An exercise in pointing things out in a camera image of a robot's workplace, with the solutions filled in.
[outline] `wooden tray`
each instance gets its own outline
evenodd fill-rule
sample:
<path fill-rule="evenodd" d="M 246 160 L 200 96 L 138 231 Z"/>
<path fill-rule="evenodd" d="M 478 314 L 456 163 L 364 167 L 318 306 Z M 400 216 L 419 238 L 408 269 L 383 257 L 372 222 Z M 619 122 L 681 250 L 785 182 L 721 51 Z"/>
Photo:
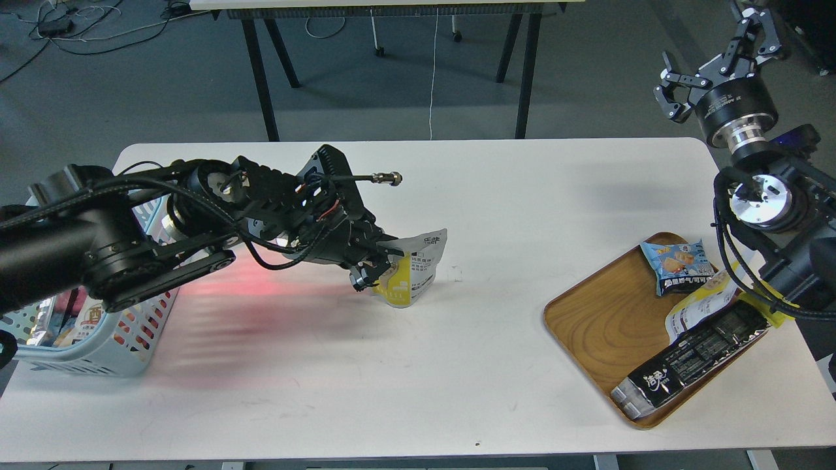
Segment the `wooden tray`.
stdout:
<path fill-rule="evenodd" d="M 668 232 L 646 241 L 660 245 L 688 243 Z M 636 247 L 549 302 L 543 311 L 552 335 L 607 402 L 630 424 L 645 429 L 662 422 L 734 360 L 717 367 L 653 414 L 629 419 L 609 393 L 636 367 L 668 346 L 665 316 L 686 296 L 673 293 L 659 298 L 655 286 L 655 274 L 641 248 Z"/>

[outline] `basket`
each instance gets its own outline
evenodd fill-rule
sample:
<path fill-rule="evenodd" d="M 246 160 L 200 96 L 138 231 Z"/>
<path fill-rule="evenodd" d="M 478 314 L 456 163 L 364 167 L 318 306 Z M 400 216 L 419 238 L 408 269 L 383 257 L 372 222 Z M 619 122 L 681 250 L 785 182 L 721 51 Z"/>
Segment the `basket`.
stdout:
<path fill-rule="evenodd" d="M 171 240 L 165 229 L 165 198 L 147 202 L 134 208 L 134 213 L 145 233 L 159 243 Z M 129 376 L 141 373 L 149 364 L 157 341 L 166 325 L 177 289 L 140 302 L 119 313 L 103 314 L 95 329 L 83 340 L 68 347 L 27 345 L 35 326 L 38 306 L 5 314 L 0 330 L 18 339 L 15 359 L 36 366 L 35 370 L 62 370 L 73 374 Z"/>

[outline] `black robotic arm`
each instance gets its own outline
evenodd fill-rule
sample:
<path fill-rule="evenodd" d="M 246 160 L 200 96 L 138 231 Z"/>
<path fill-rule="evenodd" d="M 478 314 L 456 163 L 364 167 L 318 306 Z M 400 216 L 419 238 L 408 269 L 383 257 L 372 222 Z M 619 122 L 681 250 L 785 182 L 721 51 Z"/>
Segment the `black robotic arm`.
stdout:
<path fill-rule="evenodd" d="M 0 313 L 79 285 L 107 311 L 126 309 L 225 268 L 239 243 L 268 269 L 337 264 L 362 290 L 389 268 L 389 255 L 403 253 L 378 244 L 395 237 L 375 225 L 358 180 L 396 186 L 401 176 L 353 176 L 332 146 L 319 148 L 297 175 L 243 156 L 117 176 L 67 166 L 30 187 L 36 207 L 7 206 L 0 214 Z M 146 236 L 131 210 L 160 197 L 173 225 L 168 243 Z M 256 245 L 290 260 L 267 263 Z"/>
<path fill-rule="evenodd" d="M 810 163 L 820 141 L 811 125 L 765 137 L 778 114 L 760 67 L 784 57 L 786 49 L 768 9 L 740 11 L 730 4 L 737 30 L 726 51 L 693 75 L 675 71 L 663 54 L 665 69 L 654 95 L 668 119 L 681 123 L 696 114 L 706 143 L 731 153 L 731 165 L 714 183 L 717 242 L 730 275 L 773 310 L 835 320 L 836 311 L 823 309 L 836 299 L 836 180 Z M 685 101 L 675 99 L 676 89 L 687 91 Z M 760 276 L 742 261 L 732 235 L 763 255 Z M 754 289 L 734 276 L 726 246 Z"/>

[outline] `white tabletop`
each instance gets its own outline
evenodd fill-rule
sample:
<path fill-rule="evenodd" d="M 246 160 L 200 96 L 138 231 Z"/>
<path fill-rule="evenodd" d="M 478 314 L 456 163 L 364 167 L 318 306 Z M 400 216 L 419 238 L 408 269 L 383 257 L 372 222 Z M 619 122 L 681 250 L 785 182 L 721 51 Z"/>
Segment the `white tabletop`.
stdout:
<path fill-rule="evenodd" d="M 365 7 L 374 5 L 402 6 L 402 5 L 461 5 L 491 4 L 491 3 L 555 3 L 563 0 L 190 0 L 193 10 L 227 10 L 239 8 L 313 8 L 313 7 Z"/>
<path fill-rule="evenodd" d="M 387 232 L 449 229 L 436 283 L 392 309 L 335 266 L 246 253 L 184 286 L 149 369 L 113 379 L 20 364 L 0 461 L 280 459 L 836 445 L 836 403 L 798 328 L 769 332 L 650 431 L 627 424 L 543 324 L 543 307 L 642 239 L 703 238 L 693 139 L 344 142 Z M 295 173 L 319 143 L 151 144 L 154 159 L 245 155 Z"/>

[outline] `black snack bag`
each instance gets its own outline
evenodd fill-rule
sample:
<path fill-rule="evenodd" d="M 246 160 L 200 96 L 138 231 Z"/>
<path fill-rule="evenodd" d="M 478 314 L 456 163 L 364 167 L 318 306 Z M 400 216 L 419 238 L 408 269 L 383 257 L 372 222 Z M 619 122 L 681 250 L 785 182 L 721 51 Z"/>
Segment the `black snack bag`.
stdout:
<path fill-rule="evenodd" d="M 611 395 L 631 419 L 647 416 L 743 350 L 768 326 L 757 309 L 738 300 L 630 372 Z"/>

